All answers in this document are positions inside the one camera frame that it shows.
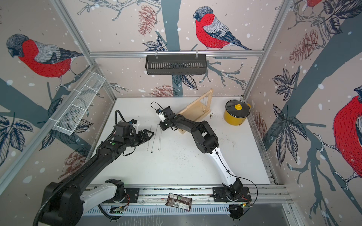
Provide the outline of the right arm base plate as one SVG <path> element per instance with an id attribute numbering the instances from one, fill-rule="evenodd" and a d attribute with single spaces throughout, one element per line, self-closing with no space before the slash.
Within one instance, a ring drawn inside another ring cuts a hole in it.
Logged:
<path id="1" fill-rule="evenodd" d="M 213 187 L 211 197 L 214 202 L 251 202 L 252 198 L 248 187 L 242 187 L 237 191 L 231 191 L 225 187 Z"/>

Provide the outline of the wooden jewelry display stand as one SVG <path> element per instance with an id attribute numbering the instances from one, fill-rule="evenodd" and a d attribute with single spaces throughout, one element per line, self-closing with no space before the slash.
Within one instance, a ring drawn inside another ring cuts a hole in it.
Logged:
<path id="1" fill-rule="evenodd" d="M 213 89 L 210 89 L 201 97 L 186 106 L 186 108 L 181 110 L 178 114 L 191 121 L 201 121 L 210 114 L 213 92 Z"/>

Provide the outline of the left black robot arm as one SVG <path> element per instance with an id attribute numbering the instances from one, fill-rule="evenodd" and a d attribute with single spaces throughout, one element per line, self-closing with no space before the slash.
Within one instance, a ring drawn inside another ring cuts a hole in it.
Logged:
<path id="1" fill-rule="evenodd" d="M 59 183 L 52 182 L 43 192 L 41 207 L 33 225 L 75 226 L 86 212 L 86 201 L 81 198 L 87 186 L 126 148 L 136 148 L 151 140 L 154 132 L 136 131 L 136 120 L 115 120 L 110 135 L 97 147 L 95 155 L 71 176 Z"/>

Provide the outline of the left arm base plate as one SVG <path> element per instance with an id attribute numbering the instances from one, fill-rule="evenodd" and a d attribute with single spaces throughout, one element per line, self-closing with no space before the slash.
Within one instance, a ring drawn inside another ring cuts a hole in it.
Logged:
<path id="1" fill-rule="evenodd" d="M 112 202 L 113 203 L 137 203 L 139 197 L 139 188 L 124 188 L 120 195 L 116 195 Z"/>

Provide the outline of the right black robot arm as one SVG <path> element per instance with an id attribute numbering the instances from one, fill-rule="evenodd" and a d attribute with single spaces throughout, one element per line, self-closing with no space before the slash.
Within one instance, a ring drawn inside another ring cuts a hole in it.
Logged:
<path id="1" fill-rule="evenodd" d="M 238 177 L 232 175 L 232 171 L 221 154 L 218 137 L 209 123 L 207 121 L 189 120 L 183 115 L 175 114 L 170 107 L 159 108 L 156 113 L 161 120 L 159 126 L 163 131 L 171 128 L 172 130 L 181 129 L 190 133 L 199 151 L 210 156 L 218 170 L 225 192 L 218 198 L 231 202 L 241 199 L 244 186 Z"/>

